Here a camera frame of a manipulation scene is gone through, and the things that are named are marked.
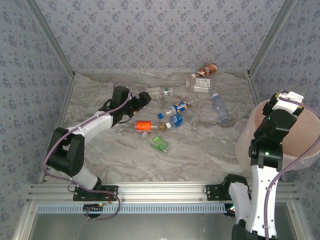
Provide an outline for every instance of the brown bottle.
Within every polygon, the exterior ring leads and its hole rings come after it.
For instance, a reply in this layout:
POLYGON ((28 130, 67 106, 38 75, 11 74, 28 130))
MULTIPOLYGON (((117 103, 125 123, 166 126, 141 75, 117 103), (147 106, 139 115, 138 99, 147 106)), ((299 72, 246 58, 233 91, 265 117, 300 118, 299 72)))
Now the brown bottle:
POLYGON ((205 66, 200 71, 197 71, 196 73, 191 74, 191 76, 194 79, 195 78, 199 78, 199 77, 204 77, 204 76, 208 76, 209 74, 215 73, 217 70, 218 70, 217 65, 212 63, 212 64, 209 64, 209 65, 205 66))

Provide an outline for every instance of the trash bin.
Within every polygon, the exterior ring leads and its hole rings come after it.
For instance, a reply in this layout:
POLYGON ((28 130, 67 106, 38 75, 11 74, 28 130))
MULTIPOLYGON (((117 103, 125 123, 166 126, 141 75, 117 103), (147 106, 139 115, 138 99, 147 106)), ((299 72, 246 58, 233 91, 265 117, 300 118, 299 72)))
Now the trash bin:
MULTIPOLYGON (((248 149, 254 132, 264 119, 263 108, 268 100, 261 102, 251 112, 248 122, 242 131, 236 145, 235 157, 239 164, 246 170, 251 171, 248 149)), ((297 157, 303 154, 320 135, 320 120, 309 110, 304 109, 290 132, 283 139, 283 162, 282 168, 289 165, 297 157)), ((320 158, 320 144, 318 144, 306 157, 296 163, 291 170, 299 170, 310 167, 320 158)))

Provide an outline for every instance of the marble floor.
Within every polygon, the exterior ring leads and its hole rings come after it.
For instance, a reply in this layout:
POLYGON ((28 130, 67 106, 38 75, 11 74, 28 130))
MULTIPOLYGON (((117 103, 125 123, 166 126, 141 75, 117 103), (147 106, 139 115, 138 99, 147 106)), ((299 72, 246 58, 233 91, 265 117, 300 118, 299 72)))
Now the marble floor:
POLYGON ((146 87, 172 86, 173 97, 152 100, 128 123, 117 124, 85 146, 85 165, 103 182, 206 181, 220 182, 229 174, 251 178, 235 157, 234 148, 254 108, 250 88, 241 75, 216 72, 208 78, 232 117, 219 124, 212 97, 185 87, 191 72, 113 72, 75 76, 75 84, 63 127, 72 127, 91 117, 112 97, 115 83, 131 86, 133 95, 146 87), (157 114, 181 100, 194 106, 183 112, 184 123, 158 134, 170 143, 163 155, 149 145, 133 124, 137 120, 158 121, 157 114))

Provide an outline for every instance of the plastic bottle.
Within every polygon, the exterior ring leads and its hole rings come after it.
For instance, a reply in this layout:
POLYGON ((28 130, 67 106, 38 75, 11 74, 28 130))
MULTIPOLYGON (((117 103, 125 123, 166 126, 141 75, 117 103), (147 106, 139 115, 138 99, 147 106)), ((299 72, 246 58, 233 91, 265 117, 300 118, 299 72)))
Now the plastic bottle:
POLYGON ((145 91, 150 95, 152 99, 159 99, 162 97, 172 97, 174 95, 174 90, 172 88, 162 88, 159 86, 148 87, 145 91))
POLYGON ((209 93, 210 91, 210 79, 196 78, 195 82, 187 80, 185 86, 192 92, 209 93))
POLYGON ((230 116, 228 114, 224 101, 222 100, 222 98, 218 93, 214 93, 212 95, 212 102, 213 102, 215 111, 218 115, 218 118, 220 120, 220 123, 222 124, 228 123, 230 121, 230 116))
POLYGON ((192 103, 188 103, 186 100, 183 100, 181 102, 177 102, 176 104, 173 104, 171 106, 171 110, 166 111, 165 115, 167 116, 176 115, 188 108, 191 108, 192 106, 193 106, 192 103))
POLYGON ((166 130, 165 123, 155 121, 136 121, 135 129, 137 132, 153 132, 155 130, 166 130))
POLYGON ((172 117, 170 117, 170 122, 167 122, 165 124, 165 129, 170 129, 172 127, 179 127, 184 122, 184 119, 180 114, 176 114, 172 117))
POLYGON ((142 137, 147 139, 150 143, 150 146, 157 150, 160 153, 167 154, 170 145, 167 141, 163 140, 163 138, 159 135, 156 134, 150 134, 147 133, 146 131, 142 133, 142 137))
POLYGON ((208 76, 210 74, 215 73, 217 70, 218 70, 217 65, 215 63, 212 63, 212 64, 205 66, 200 71, 197 71, 196 73, 191 74, 191 77, 193 77, 195 79, 195 78, 199 78, 199 77, 208 76))

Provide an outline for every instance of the wallpaper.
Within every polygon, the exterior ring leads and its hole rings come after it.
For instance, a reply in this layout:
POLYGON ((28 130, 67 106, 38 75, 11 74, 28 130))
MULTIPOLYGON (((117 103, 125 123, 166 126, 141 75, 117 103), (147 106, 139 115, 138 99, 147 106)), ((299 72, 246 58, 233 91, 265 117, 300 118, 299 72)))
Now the wallpaper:
POLYGON ((0 239, 15 229, 40 167, 69 77, 23 0, 0 1, 0 239))
POLYGON ((283 0, 36 0, 76 71, 249 68, 283 0))
MULTIPOLYGON (((305 96, 320 111, 320 2, 299 0, 254 76, 260 100, 285 89, 305 96)), ((314 239, 320 239, 320 160, 311 167, 290 171, 314 239)))

